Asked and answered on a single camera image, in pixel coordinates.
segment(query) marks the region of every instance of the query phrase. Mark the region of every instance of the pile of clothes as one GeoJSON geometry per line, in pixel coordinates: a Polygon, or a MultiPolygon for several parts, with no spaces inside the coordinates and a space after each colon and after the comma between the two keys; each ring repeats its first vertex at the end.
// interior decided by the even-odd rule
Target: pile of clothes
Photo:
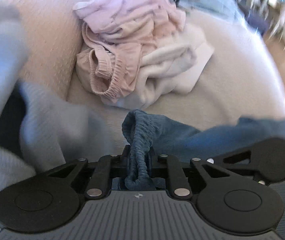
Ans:
{"type": "Polygon", "coordinates": [[[187,94],[214,51],[168,0],[89,0],[73,10],[87,46],[77,75],[106,105],[145,109],[163,94],[187,94]]]}

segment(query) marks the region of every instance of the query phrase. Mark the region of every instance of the blue garment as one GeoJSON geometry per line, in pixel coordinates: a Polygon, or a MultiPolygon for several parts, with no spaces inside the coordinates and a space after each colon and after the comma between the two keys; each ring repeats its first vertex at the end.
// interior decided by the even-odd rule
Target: blue garment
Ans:
{"type": "Polygon", "coordinates": [[[182,162],[194,157],[207,159],[267,138],[285,139],[285,120],[241,117],[235,126],[221,125],[201,132],[164,115],[133,110],[124,120],[122,132],[131,145],[126,187],[135,191],[153,190],[155,185],[148,176],[145,162],[151,146],[157,155],[175,155],[182,162]]]}

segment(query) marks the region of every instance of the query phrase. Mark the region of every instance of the white cloth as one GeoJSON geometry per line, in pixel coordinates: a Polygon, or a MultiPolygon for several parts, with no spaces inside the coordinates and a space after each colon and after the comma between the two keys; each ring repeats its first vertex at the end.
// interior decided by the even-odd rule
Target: white cloth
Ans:
{"type": "Polygon", "coordinates": [[[201,28],[192,24],[186,24],[182,33],[163,39],[160,46],[142,58],[135,90],[115,104],[106,100],[103,103],[146,109],[169,92],[188,94],[214,51],[201,28]]]}

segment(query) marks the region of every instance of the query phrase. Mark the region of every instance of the pink garment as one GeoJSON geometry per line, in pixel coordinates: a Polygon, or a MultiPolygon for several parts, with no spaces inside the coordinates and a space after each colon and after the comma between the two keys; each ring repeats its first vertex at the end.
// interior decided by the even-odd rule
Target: pink garment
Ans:
{"type": "Polygon", "coordinates": [[[112,102],[136,85],[141,57],[157,40],[183,30],[185,12],[168,0],[89,0],[73,8],[84,19],[82,35],[89,54],[92,91],[112,102]]]}

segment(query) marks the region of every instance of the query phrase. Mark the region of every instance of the light blue fabric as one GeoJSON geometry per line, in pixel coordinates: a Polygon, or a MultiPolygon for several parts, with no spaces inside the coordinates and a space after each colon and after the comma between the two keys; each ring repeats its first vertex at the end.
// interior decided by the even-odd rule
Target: light blue fabric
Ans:
{"type": "Polygon", "coordinates": [[[267,138],[285,139],[285,120],[241,117],[235,126],[221,125],[201,132],[164,115],[134,110],[126,116],[122,131],[131,145],[129,175],[125,185],[129,190],[151,190],[155,186],[145,163],[150,147],[157,155],[175,155],[182,162],[189,162],[193,157],[206,159],[267,138]]]}

